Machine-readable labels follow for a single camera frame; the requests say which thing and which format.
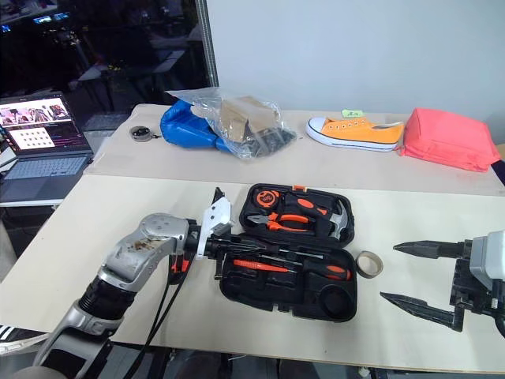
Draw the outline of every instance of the orange-handled pliers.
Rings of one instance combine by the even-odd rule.
[[[309,231],[308,229],[297,229],[294,227],[285,227],[281,225],[279,222],[282,221],[294,221],[296,223],[311,223],[313,219],[310,219],[306,216],[300,215],[281,215],[273,212],[269,216],[255,215],[249,216],[247,218],[249,221],[253,221],[254,223],[266,223],[267,228],[271,231],[295,231],[295,232],[305,232]]]

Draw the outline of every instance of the white wall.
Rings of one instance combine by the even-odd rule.
[[[505,142],[505,0],[208,0],[219,85],[286,109],[487,122]]]

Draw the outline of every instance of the laptop keyboard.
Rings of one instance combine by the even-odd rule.
[[[86,159],[86,156],[78,156],[73,158],[24,160],[18,162],[9,171],[6,180],[75,175]]]

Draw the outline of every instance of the black tool case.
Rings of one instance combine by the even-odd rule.
[[[263,208],[257,202],[258,194],[274,191],[278,199],[270,208]],[[324,207],[334,213],[342,214],[341,201],[347,212],[347,226],[341,231],[340,239],[330,237],[331,225],[314,218],[309,233],[271,231],[266,224],[252,223],[248,216],[268,216],[272,212],[279,215],[303,214],[298,206],[287,204],[286,199],[307,199],[313,204]],[[343,249],[354,238],[354,217],[349,200],[341,195],[306,189],[300,186],[279,186],[273,184],[256,184],[249,190],[244,207],[240,214],[240,224],[244,227],[244,236],[259,239],[279,249],[262,255],[281,258],[285,261],[255,256],[254,259],[268,265],[280,265],[295,272],[269,272],[237,266],[234,259],[243,256],[227,254],[223,262],[223,275],[220,281],[221,292],[230,300],[254,306],[262,310],[274,309],[291,311],[294,316],[318,320],[344,322],[350,320],[357,308],[356,264],[352,255]],[[288,227],[300,228],[299,223],[284,222]],[[315,254],[323,259],[293,253]],[[298,264],[312,263],[338,265],[349,270],[348,280],[328,279],[314,272],[304,272]]]

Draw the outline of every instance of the tool case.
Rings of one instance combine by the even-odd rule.
[[[312,204],[311,210],[295,204]],[[331,237],[335,225],[318,212],[342,215],[345,208],[346,224],[339,238]],[[251,222],[250,216],[279,215],[307,216],[306,225],[295,221],[281,222],[282,227],[306,231],[272,230],[267,223]],[[357,308],[356,264],[343,248],[354,238],[354,217],[350,201],[341,195],[301,186],[256,184],[251,187],[240,214],[243,236],[259,239],[275,248],[270,253],[255,257],[227,254],[223,262],[221,292],[229,299],[262,310],[277,309],[295,317],[344,322],[350,320]],[[236,265],[240,259],[250,259],[266,265],[287,268],[289,272],[271,272]],[[311,271],[313,265],[343,268],[344,280]]]

